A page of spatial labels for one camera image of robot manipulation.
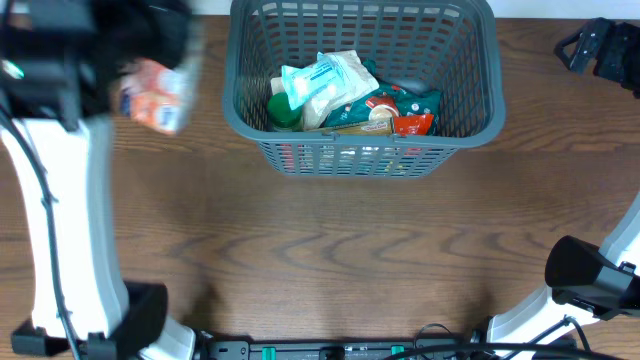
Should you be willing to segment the green lid jar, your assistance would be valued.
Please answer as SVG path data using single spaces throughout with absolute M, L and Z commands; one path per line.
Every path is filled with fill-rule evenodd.
M 269 99 L 267 112 L 275 131 L 299 132 L 303 128 L 302 108 L 292 109 L 285 92 L 277 93 Z

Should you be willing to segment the green Nescafe bag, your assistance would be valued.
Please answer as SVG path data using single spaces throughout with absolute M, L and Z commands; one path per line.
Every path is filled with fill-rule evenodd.
M 346 127 L 374 119 L 388 119 L 412 115 L 431 114 L 439 116 L 442 92 L 430 90 L 416 94 L 376 76 L 376 63 L 365 60 L 364 67 L 378 81 L 379 87 L 365 96 L 333 110 L 322 126 Z

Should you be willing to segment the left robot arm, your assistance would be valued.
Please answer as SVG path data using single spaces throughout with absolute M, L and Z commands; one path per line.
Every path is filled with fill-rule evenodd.
M 31 1 L 1 6 L 1 140 L 16 171 L 34 261 L 19 355 L 203 359 L 207 346 L 168 313 L 162 284 L 120 273 L 111 204 L 112 84 L 145 58 L 180 65 L 185 1 Z

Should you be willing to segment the teal small sachet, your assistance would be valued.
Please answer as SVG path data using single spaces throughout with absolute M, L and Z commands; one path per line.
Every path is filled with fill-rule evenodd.
M 281 78 L 292 110 L 300 108 L 311 98 L 328 90 L 328 99 L 344 89 L 343 72 L 334 56 L 317 54 L 317 61 L 305 68 L 281 67 Z

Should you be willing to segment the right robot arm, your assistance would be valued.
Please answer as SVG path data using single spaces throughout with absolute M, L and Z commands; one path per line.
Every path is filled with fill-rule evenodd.
M 596 77 L 639 92 L 639 28 L 594 18 L 558 42 L 555 55 L 571 72 L 589 63 Z M 495 315 L 471 335 L 473 359 L 532 359 L 556 346 L 556 359 L 574 359 L 560 339 L 570 330 L 617 316 L 639 315 L 639 203 L 600 246 L 562 237 L 545 266 L 545 283 L 509 311 Z

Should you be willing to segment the orange biscuit packet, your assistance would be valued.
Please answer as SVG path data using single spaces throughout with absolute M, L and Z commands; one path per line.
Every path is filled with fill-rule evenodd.
M 337 133 L 342 135 L 375 135 L 387 136 L 398 134 L 427 135 L 434 125 L 436 116 L 433 114 L 410 115 L 388 119 L 377 119 L 350 124 L 348 126 L 336 126 L 314 129 L 314 132 L 322 134 Z

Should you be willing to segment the Kleenex tissue multipack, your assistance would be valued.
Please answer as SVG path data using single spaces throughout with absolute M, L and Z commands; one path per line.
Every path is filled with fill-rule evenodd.
M 165 135 L 176 135 L 189 123 L 195 105 L 203 56 L 190 52 L 174 69 L 150 59 L 123 68 L 118 110 L 134 122 Z

